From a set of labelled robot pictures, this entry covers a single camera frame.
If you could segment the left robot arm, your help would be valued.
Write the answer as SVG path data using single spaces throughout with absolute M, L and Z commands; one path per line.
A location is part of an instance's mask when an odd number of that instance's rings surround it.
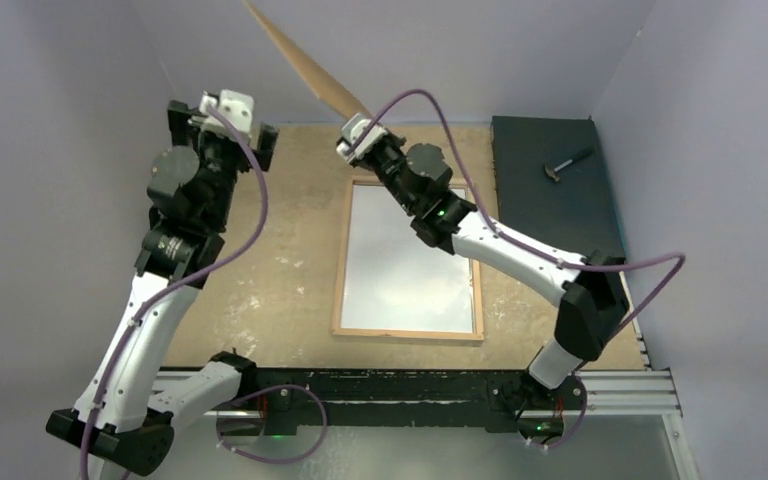
M 147 476 L 173 441 L 213 407 L 257 399 L 251 361 L 229 352 L 164 390 L 155 381 L 175 333 L 222 254 L 240 174 L 262 179 L 277 130 L 254 120 L 254 99 L 224 90 L 191 107 L 167 107 L 171 146 L 152 161 L 151 202 L 130 294 L 114 337 L 74 405 L 52 412 L 47 432 L 79 451 L 82 479 Z

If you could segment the brown cardboard backing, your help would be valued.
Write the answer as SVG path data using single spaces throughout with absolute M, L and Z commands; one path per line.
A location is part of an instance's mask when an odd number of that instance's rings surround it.
M 270 38 L 273 45 L 320 102 L 346 120 L 356 114 L 362 114 L 366 117 L 372 116 L 355 95 L 281 31 L 254 3 L 243 1 L 243 4 Z

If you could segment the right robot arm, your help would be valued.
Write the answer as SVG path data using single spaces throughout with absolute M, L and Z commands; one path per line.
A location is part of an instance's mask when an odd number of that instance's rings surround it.
M 344 138 L 339 152 L 350 165 L 374 173 L 424 244 L 488 265 L 557 308 L 554 333 L 521 381 L 529 404 L 548 405 L 573 371 L 601 356 L 630 310 L 617 270 L 621 258 L 560 250 L 483 216 L 476 201 L 451 188 L 453 172 L 438 147 L 413 161 L 403 143 L 375 128 L 361 142 Z

